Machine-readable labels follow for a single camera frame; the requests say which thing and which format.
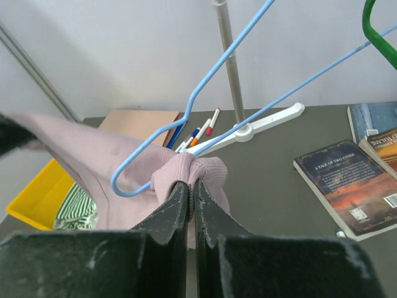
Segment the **cardboard box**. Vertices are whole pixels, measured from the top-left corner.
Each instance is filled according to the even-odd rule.
[[[181,116],[176,111],[113,110],[99,126],[100,129],[146,140],[157,129]],[[166,147],[175,129],[162,133],[153,143]]]

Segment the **pink sweater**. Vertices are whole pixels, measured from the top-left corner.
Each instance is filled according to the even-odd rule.
[[[151,189],[135,197],[120,197],[110,187],[110,179],[141,140],[44,115],[7,116],[38,138],[39,141],[29,144],[28,148],[47,150],[95,201],[96,229],[134,227],[164,203],[176,181],[189,185],[192,200],[192,188],[198,178],[205,181],[214,200],[229,212],[222,190],[227,170],[219,158],[196,158],[189,153],[177,154],[150,145],[121,173],[118,186],[132,191],[151,180]],[[195,248],[194,229],[193,219],[188,227],[189,248]]]

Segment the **gray table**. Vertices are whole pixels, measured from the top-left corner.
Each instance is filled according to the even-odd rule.
[[[220,157],[228,168],[224,190],[234,218],[260,235],[335,237],[337,225],[293,169],[292,161],[320,147],[351,138],[346,110],[347,106],[307,107],[299,118],[262,132],[248,143],[235,143],[208,154]],[[211,116],[212,112],[192,113],[176,146]],[[86,123],[98,126],[101,120],[87,119]],[[222,111],[213,135],[233,124],[233,111]],[[26,228],[28,226],[20,221],[8,217],[0,224],[0,238]],[[369,254],[388,296],[396,296],[397,229],[360,244]],[[195,297],[196,293],[194,258],[195,252],[189,251],[187,297]]]

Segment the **blue hanger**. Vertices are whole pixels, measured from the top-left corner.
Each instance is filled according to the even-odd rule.
[[[224,52],[224,54],[221,56],[221,58],[215,63],[215,65],[211,68],[211,70],[205,75],[205,77],[203,78],[203,80],[201,80],[201,82],[199,82],[199,84],[197,85],[197,87],[193,90],[192,94],[189,97],[189,101],[187,103],[186,106],[186,110],[185,110],[185,114],[184,116],[171,123],[168,124],[164,127],[161,127],[160,129],[157,129],[157,131],[155,131],[154,134],[152,134],[149,138],[147,138],[125,161],[122,162],[122,164],[116,169],[116,171],[114,172],[112,179],[110,180],[110,184],[112,186],[112,189],[114,191],[114,193],[116,193],[118,196],[121,197],[134,197],[137,194],[140,194],[141,192],[145,191],[146,189],[148,189],[150,187],[151,182],[147,182],[144,185],[142,185],[141,187],[139,187],[138,189],[132,191],[132,192],[124,192],[121,191],[118,187],[117,187],[117,178],[120,176],[121,172],[151,143],[153,142],[159,135],[161,135],[164,132],[167,132],[170,129],[173,129],[177,126],[180,126],[184,123],[186,123],[190,117],[190,112],[192,111],[192,106],[193,103],[195,101],[195,98],[197,97],[197,95],[199,94],[199,92],[204,88],[204,86],[211,80],[211,78],[214,76],[214,74],[221,68],[221,66],[224,64],[224,62],[229,58],[229,56],[236,50],[236,48],[238,47],[238,45],[243,41],[243,39],[247,36],[247,34],[251,31],[251,29],[257,24],[257,22],[259,21],[259,19],[265,14],[265,12],[269,9],[269,7],[273,4],[275,0],[268,0],[266,1],[266,3],[258,10],[258,12],[255,14],[255,16],[251,19],[251,21],[248,23],[248,25],[244,28],[244,30],[237,36],[237,38],[234,40],[234,42],[229,46],[229,48]],[[382,33],[382,36],[390,33],[391,31],[397,29],[397,25],[395,25],[394,27],[390,28],[389,30],[387,30],[386,32]],[[343,57],[341,57],[340,59],[332,62],[330,65],[328,65],[327,67],[325,67],[323,70],[319,71],[318,73],[316,73],[315,75],[313,75],[312,77],[308,78],[306,81],[302,82],[301,84],[299,84],[297,87],[291,89],[289,92],[285,93],[283,96],[281,96],[280,98],[276,99],[275,101],[271,102],[270,104],[268,104],[267,106],[265,106],[264,108],[262,108],[261,110],[257,111],[256,113],[254,113],[252,116],[248,117],[247,119],[245,119],[244,121],[240,122],[238,125],[234,126],[232,129],[230,129],[229,131],[225,132],[223,135],[218,136],[217,138],[215,138],[214,140],[212,140],[212,142],[210,142],[209,144],[205,145],[204,147],[202,147],[201,149],[198,149],[196,152],[193,153],[193,155],[199,155],[200,153],[204,152],[205,150],[207,150],[208,148],[214,146],[214,144],[218,143],[220,140],[226,138],[227,136],[231,135],[232,133],[234,133],[235,131],[239,130],[241,127],[243,127],[244,125],[246,125],[247,123],[249,123],[250,121],[254,120],[256,117],[258,117],[259,115],[261,115],[263,112],[267,111],[268,109],[270,109],[271,107],[275,106],[276,104],[278,104],[280,101],[284,100],[285,98],[289,97],[291,94],[295,93],[296,91],[298,91],[299,89],[301,89],[302,87],[306,86],[308,83],[310,83],[312,80],[318,78],[319,76],[321,76],[323,73],[327,72],[328,70],[330,70],[331,68],[333,68],[334,66],[338,65],[339,63],[343,62],[344,60],[348,59],[349,57],[351,57],[352,55],[358,53],[359,51],[361,51],[362,49],[366,48],[367,46],[369,46],[371,43],[370,42],[365,42],[363,45],[357,47],[355,50],[349,52],[348,54],[344,55]]]

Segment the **green striped cloth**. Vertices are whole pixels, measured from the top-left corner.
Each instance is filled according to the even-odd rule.
[[[54,221],[54,230],[90,230],[97,223],[95,202],[74,183]]]

